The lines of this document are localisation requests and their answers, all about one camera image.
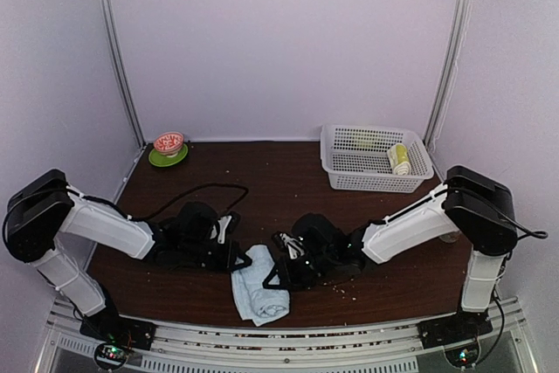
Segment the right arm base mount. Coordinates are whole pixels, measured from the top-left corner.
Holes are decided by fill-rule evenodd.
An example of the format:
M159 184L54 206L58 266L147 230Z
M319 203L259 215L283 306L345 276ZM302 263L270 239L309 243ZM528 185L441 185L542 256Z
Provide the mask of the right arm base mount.
M493 303L500 313L500 327L489 349L483 350L480 344L481 336L493 332L488 310L483 313L459 310L456 314L421 321L417 328L423 349L443 347L446 361L461 371L479 367L494 352L504 332L503 306L498 298L493 298Z

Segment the light blue towel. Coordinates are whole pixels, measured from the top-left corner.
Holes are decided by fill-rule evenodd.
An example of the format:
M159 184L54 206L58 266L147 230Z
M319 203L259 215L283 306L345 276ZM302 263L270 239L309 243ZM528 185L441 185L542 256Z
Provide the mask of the light blue towel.
M233 301L242 321L261 327L289 314L290 294L287 290L263 287L274 267L266 245L253 245L246 254L252 259L251 265L231 274Z

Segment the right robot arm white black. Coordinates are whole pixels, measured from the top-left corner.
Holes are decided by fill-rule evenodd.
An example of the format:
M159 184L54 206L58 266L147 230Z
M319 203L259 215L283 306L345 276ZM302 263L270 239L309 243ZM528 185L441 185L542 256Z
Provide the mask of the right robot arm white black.
M265 289L309 289L333 270L361 273L446 234L461 233L472 250L459 309L448 332L466 339L487 318L505 259L519 242L510 189L464 166L454 166L428 195L349 234L325 216L308 213L290 232L273 234L281 257L265 276Z

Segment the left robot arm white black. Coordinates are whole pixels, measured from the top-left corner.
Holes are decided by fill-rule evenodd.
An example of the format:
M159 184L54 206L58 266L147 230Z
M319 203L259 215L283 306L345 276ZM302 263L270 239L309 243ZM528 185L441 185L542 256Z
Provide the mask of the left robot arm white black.
M9 254L33 266L108 342L120 340L126 324L109 292L66 253L61 233L89 239L132 259L165 267L204 268L233 273L252 260L230 238L240 216L218 214L208 204L188 202L177 215L156 221L162 209L134 217L116 204L84 194L51 169L7 204L2 237Z

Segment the green crocodile pattern towel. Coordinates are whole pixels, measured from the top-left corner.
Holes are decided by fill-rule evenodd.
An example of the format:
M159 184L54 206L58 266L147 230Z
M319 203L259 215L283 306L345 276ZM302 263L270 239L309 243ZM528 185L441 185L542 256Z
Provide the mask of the green crocodile pattern towel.
M402 143L396 143L387 151L390 167L394 175L407 176L411 173L408 149Z

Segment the white perforated plastic basket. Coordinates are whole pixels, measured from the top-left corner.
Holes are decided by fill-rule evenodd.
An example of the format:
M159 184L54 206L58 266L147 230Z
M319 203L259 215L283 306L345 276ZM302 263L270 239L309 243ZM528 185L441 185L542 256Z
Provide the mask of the white perforated plastic basket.
M402 144L410 171L396 174L389 150ZM404 128L326 124L321 128L321 165L334 190L412 193L434 176L420 137Z

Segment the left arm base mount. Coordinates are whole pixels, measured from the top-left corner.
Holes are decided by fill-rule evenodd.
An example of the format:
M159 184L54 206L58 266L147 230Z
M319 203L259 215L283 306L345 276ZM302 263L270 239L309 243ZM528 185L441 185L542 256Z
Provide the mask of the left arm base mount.
M150 350L156 325L123 317L115 306L107 305L99 313L83 315L80 333L100 341L93 350L93 361L103 371L123 367L137 350Z

